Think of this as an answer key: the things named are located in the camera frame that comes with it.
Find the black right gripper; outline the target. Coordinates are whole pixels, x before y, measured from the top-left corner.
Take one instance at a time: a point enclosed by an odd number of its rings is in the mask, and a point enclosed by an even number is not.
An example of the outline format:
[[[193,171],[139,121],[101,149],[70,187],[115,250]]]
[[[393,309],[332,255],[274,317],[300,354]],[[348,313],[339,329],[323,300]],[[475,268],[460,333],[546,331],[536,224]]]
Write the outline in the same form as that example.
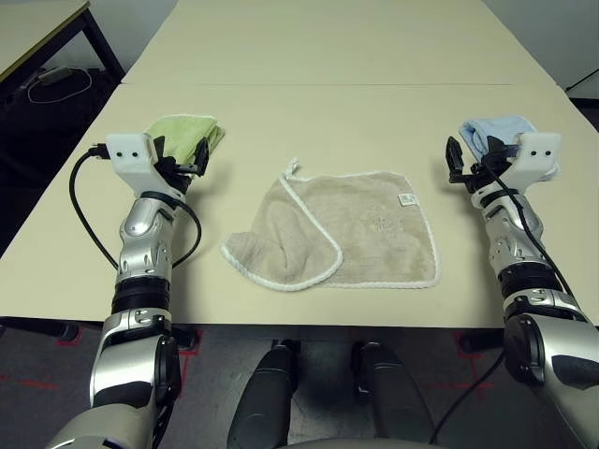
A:
[[[515,158],[519,152],[518,144],[506,144],[494,136],[487,137],[488,156],[495,159]],[[493,183],[494,176],[501,176],[511,164],[509,162],[492,162],[490,168],[483,164],[473,164],[472,173],[463,173],[462,150],[459,142],[450,136],[446,142],[446,163],[449,170],[449,182],[464,184],[470,194]]]

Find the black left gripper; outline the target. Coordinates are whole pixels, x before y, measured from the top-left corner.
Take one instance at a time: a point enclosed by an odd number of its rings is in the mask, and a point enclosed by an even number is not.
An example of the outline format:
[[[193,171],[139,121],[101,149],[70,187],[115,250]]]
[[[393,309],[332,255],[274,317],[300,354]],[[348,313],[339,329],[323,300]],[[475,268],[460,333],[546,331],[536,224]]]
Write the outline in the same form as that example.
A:
[[[194,164],[177,164],[172,156],[165,157],[165,136],[153,140],[156,153],[156,170],[166,183],[179,192],[186,192],[193,176],[202,177],[205,174],[210,159],[210,142],[203,138],[196,146]]]

